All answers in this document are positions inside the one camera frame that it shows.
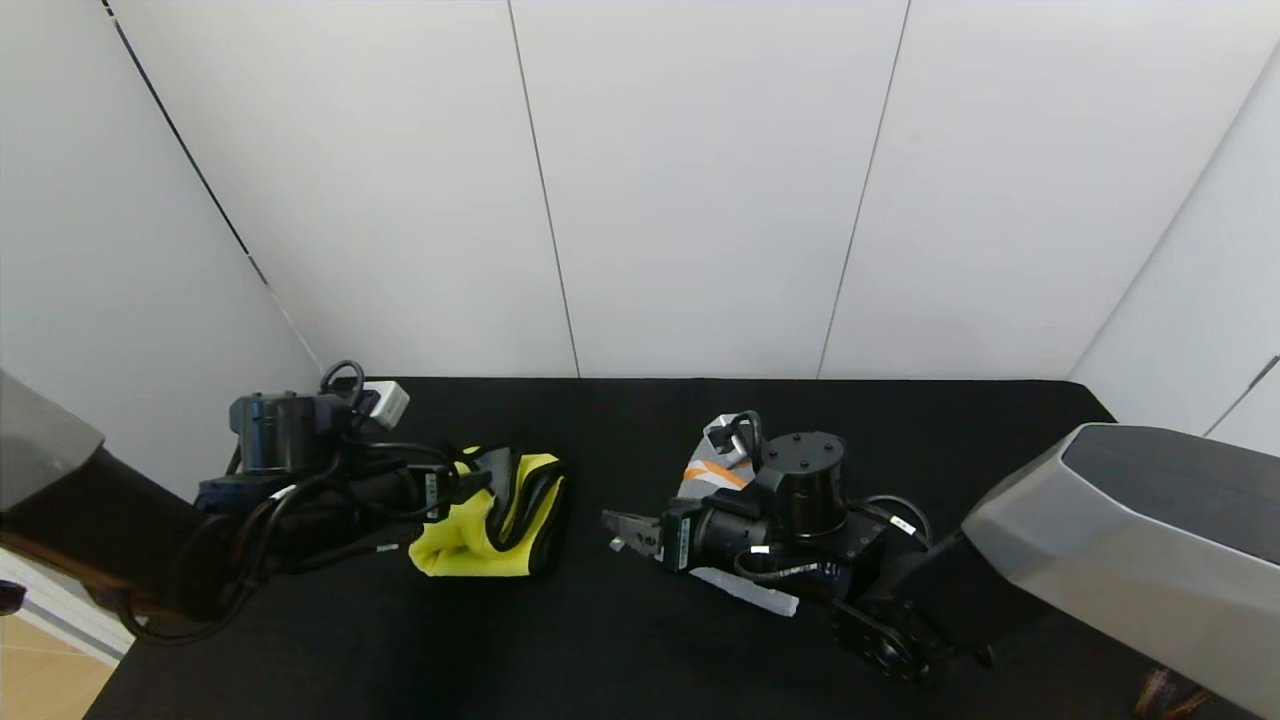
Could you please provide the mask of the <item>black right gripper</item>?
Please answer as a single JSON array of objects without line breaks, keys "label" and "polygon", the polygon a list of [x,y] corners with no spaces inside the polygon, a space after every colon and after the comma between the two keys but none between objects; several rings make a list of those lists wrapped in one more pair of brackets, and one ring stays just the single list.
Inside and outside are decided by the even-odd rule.
[{"label": "black right gripper", "polygon": [[630,548],[662,559],[663,568],[677,574],[699,568],[732,573],[740,553],[771,538],[768,520],[753,503],[727,498],[673,498],[660,519],[604,510],[602,525],[612,534],[614,552]]}]

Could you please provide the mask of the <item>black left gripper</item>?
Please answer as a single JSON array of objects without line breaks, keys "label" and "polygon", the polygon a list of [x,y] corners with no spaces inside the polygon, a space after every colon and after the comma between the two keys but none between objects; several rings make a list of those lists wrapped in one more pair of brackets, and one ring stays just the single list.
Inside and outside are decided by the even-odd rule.
[{"label": "black left gripper", "polygon": [[436,512],[448,484],[448,503],[465,503],[489,489],[492,473],[451,475],[445,465],[408,465],[361,480],[361,500],[383,518],[424,521]]}]

